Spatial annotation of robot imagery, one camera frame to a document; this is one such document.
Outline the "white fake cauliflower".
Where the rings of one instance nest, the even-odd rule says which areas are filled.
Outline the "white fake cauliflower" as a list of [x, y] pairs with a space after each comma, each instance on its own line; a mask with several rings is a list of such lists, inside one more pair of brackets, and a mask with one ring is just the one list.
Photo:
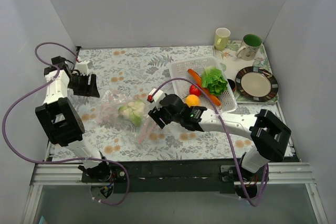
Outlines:
[[122, 105], [118, 113], [124, 119], [130, 121], [134, 126], [139, 127], [142, 124], [144, 116], [145, 103], [141, 100], [134, 100]]

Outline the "green fake lettuce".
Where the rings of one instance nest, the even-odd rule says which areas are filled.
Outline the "green fake lettuce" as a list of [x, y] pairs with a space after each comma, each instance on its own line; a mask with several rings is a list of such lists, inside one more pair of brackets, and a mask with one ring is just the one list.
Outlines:
[[223, 77], [222, 71], [215, 66], [204, 68], [201, 79], [202, 86], [208, 88], [210, 93], [216, 97], [227, 90], [228, 82]]

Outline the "clear zip top bag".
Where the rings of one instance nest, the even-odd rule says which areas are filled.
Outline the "clear zip top bag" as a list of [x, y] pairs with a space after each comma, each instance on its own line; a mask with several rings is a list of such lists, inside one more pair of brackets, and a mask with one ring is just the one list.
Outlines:
[[122, 131], [142, 143], [156, 128], [148, 116], [149, 110], [142, 97], [132, 98], [117, 90], [108, 90], [97, 105], [96, 123]]

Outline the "red fake strawberry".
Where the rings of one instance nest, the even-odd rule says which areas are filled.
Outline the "red fake strawberry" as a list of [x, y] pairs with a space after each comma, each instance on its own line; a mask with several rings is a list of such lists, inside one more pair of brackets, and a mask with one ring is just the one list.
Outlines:
[[202, 89], [199, 86], [191, 85], [189, 88], [189, 94], [199, 97], [202, 95]]

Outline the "white plastic basket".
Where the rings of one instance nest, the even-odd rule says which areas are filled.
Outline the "white plastic basket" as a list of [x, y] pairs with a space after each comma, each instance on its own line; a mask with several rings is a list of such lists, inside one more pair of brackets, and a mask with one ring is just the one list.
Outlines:
[[[200, 76], [202, 75], [204, 68], [214, 66], [222, 71], [222, 75], [227, 80], [224, 70], [221, 64], [214, 56], [203, 56], [188, 58], [186, 60], [175, 61], [169, 64], [169, 72], [171, 78], [184, 78], [191, 82], [195, 82], [194, 79], [187, 72], [188, 69], [194, 70]], [[189, 89], [191, 84], [185, 81], [173, 81], [173, 89], [176, 95], [178, 95], [182, 100], [189, 95]], [[222, 112], [233, 112], [237, 109], [237, 102], [234, 97], [234, 93], [230, 86], [224, 91], [219, 97], [221, 106], [217, 106], [217, 109]]]

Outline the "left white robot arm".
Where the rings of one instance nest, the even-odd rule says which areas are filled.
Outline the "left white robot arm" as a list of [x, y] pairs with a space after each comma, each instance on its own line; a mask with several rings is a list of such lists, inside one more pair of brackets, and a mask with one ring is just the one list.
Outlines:
[[36, 116], [52, 144], [66, 147], [77, 157], [83, 157], [83, 165], [78, 168], [91, 179], [106, 182], [111, 178], [112, 170], [106, 161], [90, 159], [103, 159], [104, 156], [83, 138], [84, 124], [68, 99], [68, 89], [78, 96], [99, 98], [96, 75], [88, 73], [87, 61], [75, 70], [70, 70], [61, 56], [52, 58], [51, 62], [53, 66], [44, 69], [44, 77], [52, 83], [46, 89], [43, 104], [35, 109]]

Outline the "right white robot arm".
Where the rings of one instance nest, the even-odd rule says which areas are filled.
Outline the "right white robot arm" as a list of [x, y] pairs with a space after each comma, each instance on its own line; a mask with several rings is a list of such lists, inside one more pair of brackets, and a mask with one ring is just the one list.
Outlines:
[[175, 122], [189, 131], [223, 132], [251, 140], [254, 146], [239, 161], [238, 176], [251, 180], [269, 162], [282, 162], [291, 130], [271, 111], [257, 114], [222, 113], [204, 106], [188, 106], [175, 94], [164, 94], [148, 112], [160, 127]]

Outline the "orange fake fruit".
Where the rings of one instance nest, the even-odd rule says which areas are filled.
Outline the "orange fake fruit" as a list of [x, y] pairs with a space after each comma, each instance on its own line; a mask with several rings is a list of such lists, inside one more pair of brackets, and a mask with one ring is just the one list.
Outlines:
[[189, 107], [192, 106], [200, 106], [201, 105], [201, 101], [199, 99], [198, 96], [194, 95], [194, 94], [190, 94], [185, 98], [184, 101]]

